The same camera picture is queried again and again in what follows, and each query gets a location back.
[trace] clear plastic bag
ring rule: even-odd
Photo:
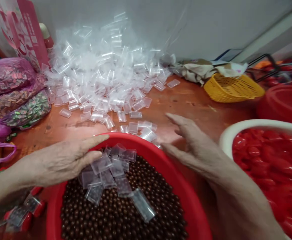
[[[0,94],[24,88],[35,79],[35,71],[25,58],[0,59]]]
[[[28,129],[46,116],[50,110],[49,98],[46,91],[42,90],[24,105],[1,118],[0,124],[12,128],[18,127],[21,130]]]
[[[19,108],[43,89],[45,77],[36,74],[34,82],[23,89],[0,95],[0,119]]]

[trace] white bottle cap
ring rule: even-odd
[[[50,37],[49,31],[44,23],[39,23],[40,30],[42,31],[43,38],[47,39]]]

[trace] forearm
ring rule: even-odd
[[[219,176],[218,183],[210,185],[229,239],[285,239],[267,199],[249,176],[236,165],[224,169]]]
[[[30,187],[20,177],[14,166],[0,173],[0,206],[12,203]]]

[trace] red plastic basin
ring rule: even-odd
[[[156,171],[163,175],[167,183],[173,187],[173,193],[180,198],[184,218],[188,223],[186,226],[188,239],[211,240],[209,224],[194,189],[164,152],[138,136],[126,133],[107,134],[110,138],[92,150],[98,150],[106,145],[114,146],[117,143],[123,144],[128,149],[137,150],[138,155],[143,156],[150,165],[156,168]],[[53,187],[47,209],[47,240],[62,240],[60,214],[65,187],[66,182]]]
[[[257,107],[259,118],[292,123],[292,86],[270,88]]]

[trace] white bowl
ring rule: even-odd
[[[232,142],[239,132],[247,128],[258,128],[262,130],[273,129],[278,132],[285,132],[292,136],[292,123],[281,122],[268,119],[251,119],[232,124],[227,127],[219,138],[220,148],[233,160],[232,157]]]

